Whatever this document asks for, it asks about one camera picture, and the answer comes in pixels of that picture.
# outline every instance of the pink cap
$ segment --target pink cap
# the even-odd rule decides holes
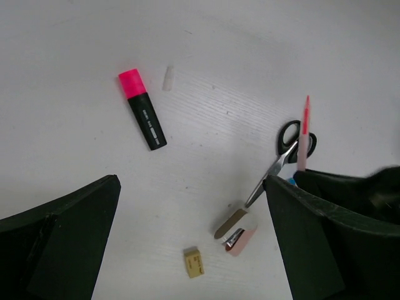
[[[123,72],[118,77],[127,99],[146,93],[138,69]]]

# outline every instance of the black highlighter barrel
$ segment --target black highlighter barrel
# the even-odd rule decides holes
[[[140,129],[151,150],[159,149],[167,144],[156,112],[148,93],[128,99],[128,103],[139,123]]]

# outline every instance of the scissors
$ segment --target scissors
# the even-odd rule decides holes
[[[287,142],[284,141],[284,135],[286,131],[291,127],[296,127],[296,132],[289,138]],[[249,208],[255,200],[264,192],[263,181],[268,175],[278,175],[285,164],[294,164],[298,161],[298,150],[299,150],[299,135],[300,135],[300,121],[293,120],[285,124],[280,130],[277,136],[277,153],[278,156],[274,164],[268,169],[267,173],[261,178],[261,181],[256,186],[254,191],[251,193],[249,199],[244,205],[245,208]],[[309,146],[307,157],[314,152],[317,146],[317,137],[313,133],[309,133]]]

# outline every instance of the pink pencil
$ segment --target pink pencil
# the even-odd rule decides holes
[[[297,152],[297,170],[305,171],[309,143],[309,122],[310,122],[310,96],[307,96],[304,116],[300,125],[299,151]]]

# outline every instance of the scissors blade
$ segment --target scissors blade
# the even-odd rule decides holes
[[[261,178],[260,182],[257,184],[254,191],[250,194],[249,199],[246,201],[244,207],[249,208],[259,196],[261,196],[264,192],[263,182],[267,178],[268,175],[278,175],[281,172],[283,166],[288,162],[289,155],[294,151],[296,146],[298,145],[298,141],[295,141],[292,146],[281,156],[279,156],[274,164],[268,169],[267,173]]]
[[[268,169],[267,173],[261,178],[260,182],[257,184],[254,191],[250,194],[249,199],[247,199],[245,208],[249,208],[259,196],[261,196],[264,192],[263,182],[267,178],[268,175],[278,175],[280,170],[282,169],[284,164],[284,159],[282,156],[278,157],[274,164]]]

